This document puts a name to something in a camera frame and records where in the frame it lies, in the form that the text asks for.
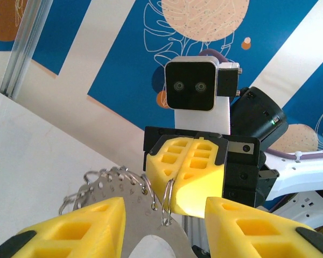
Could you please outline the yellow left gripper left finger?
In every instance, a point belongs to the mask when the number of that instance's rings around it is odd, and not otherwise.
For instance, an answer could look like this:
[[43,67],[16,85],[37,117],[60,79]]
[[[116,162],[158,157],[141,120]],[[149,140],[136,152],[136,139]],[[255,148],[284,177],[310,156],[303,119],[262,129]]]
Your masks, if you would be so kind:
[[21,230],[0,257],[121,257],[125,222],[123,198],[109,198]]

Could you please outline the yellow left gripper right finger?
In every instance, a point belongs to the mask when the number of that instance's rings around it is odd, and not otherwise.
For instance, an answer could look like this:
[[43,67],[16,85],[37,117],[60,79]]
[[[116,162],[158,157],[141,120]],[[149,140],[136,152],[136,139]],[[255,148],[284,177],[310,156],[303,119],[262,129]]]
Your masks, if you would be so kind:
[[323,234],[309,226],[220,197],[208,197],[211,257],[323,257]]

